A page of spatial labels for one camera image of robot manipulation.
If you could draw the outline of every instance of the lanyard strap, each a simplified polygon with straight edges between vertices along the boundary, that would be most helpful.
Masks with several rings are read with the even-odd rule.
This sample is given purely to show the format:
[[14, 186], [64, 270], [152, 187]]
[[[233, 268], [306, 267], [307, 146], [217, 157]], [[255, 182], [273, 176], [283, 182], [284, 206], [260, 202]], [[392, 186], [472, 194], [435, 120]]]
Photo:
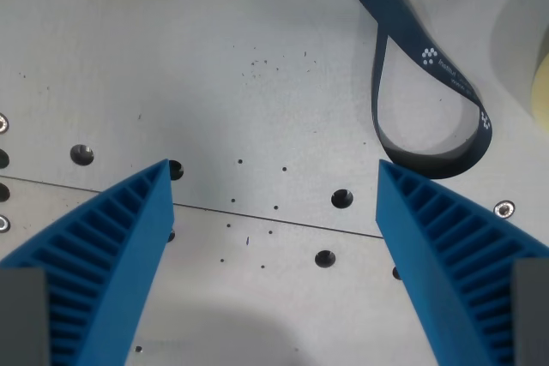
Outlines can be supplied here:
[[[484, 156], [492, 140], [492, 123], [473, 87], [427, 36], [402, 0], [360, 2], [378, 24], [371, 76], [371, 116], [383, 150], [393, 162], [430, 179], [453, 177], [473, 167]], [[425, 72], [479, 107], [477, 130], [464, 145], [447, 153], [425, 155], [395, 148], [384, 135], [377, 119], [377, 101], [389, 36]]]

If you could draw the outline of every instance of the white tape roll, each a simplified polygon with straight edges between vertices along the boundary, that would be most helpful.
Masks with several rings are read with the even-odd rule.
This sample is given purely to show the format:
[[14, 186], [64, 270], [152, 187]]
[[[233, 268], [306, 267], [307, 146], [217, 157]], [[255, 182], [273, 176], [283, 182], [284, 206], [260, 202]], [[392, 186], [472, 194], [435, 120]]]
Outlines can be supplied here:
[[549, 55], [543, 59], [532, 86], [532, 114], [535, 121], [549, 132]]

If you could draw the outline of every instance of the screw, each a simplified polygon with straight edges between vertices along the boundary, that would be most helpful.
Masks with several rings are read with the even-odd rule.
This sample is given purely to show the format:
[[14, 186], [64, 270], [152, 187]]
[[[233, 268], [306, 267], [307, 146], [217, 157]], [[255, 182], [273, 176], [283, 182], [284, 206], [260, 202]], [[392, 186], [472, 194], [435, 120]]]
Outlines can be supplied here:
[[512, 201], [500, 201], [494, 206], [494, 213], [502, 219], [508, 219], [515, 212], [515, 203]]
[[9, 129], [8, 118], [0, 113], [0, 135], [6, 133]]
[[6, 218], [5, 216], [2, 216], [2, 214], [0, 214], [0, 233], [5, 233], [6, 231], [9, 230], [10, 227], [11, 227], [11, 224], [9, 222], [9, 219]]

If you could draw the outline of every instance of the aluminum plate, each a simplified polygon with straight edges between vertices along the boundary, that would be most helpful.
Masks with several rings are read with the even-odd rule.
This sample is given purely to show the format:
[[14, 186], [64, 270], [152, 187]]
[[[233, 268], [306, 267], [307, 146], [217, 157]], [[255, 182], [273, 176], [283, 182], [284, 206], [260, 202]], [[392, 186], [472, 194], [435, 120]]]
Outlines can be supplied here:
[[[517, 222], [536, 230], [546, 221], [538, 211], [549, 143], [520, 101], [549, 26], [548, 1], [409, 1], [480, 91], [495, 130], [485, 158], [444, 184], [489, 208], [510, 198]], [[0, 7], [6, 176], [101, 190], [168, 157], [184, 167], [173, 184], [177, 204], [379, 234], [384, 153], [369, 107], [377, 24], [357, 0]], [[394, 45], [380, 106], [389, 137], [422, 153], [459, 144], [476, 124], [461, 98]], [[78, 143], [94, 150], [90, 166], [71, 162]], [[350, 208], [331, 206], [337, 189], [353, 192]]]
[[[0, 213], [12, 224], [0, 234], [0, 258], [94, 195], [0, 180], [11, 191]], [[176, 236], [133, 344], [142, 351], [132, 350], [128, 365], [436, 366], [383, 240], [188, 207], [175, 213]], [[320, 268], [315, 255], [325, 249], [335, 264]]]

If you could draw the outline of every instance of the screw hole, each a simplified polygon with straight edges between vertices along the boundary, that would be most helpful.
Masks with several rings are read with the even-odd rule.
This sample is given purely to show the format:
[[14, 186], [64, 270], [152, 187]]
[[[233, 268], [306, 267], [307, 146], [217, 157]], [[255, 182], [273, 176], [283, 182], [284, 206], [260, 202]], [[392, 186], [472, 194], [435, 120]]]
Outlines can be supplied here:
[[94, 151], [90, 146], [74, 145], [70, 149], [70, 158], [79, 166], [87, 166], [94, 161]]
[[179, 180], [183, 176], [183, 166], [177, 160], [170, 160], [170, 179]]
[[9, 222], [9, 219], [0, 214], [0, 233], [5, 233], [10, 227], [11, 223]]
[[318, 252], [315, 256], [315, 263], [318, 267], [327, 268], [331, 267], [335, 263], [335, 255], [329, 250], [323, 250]]
[[396, 270], [396, 267], [393, 267], [393, 277], [397, 280], [402, 280], [401, 275], [398, 273], [398, 270]]
[[353, 203], [354, 196], [347, 189], [339, 189], [332, 195], [332, 205], [338, 209], [345, 209]]
[[0, 169], [4, 169], [9, 165], [9, 156], [4, 150], [0, 149]]
[[0, 201], [6, 201], [9, 199], [10, 192], [8, 186], [0, 183]]

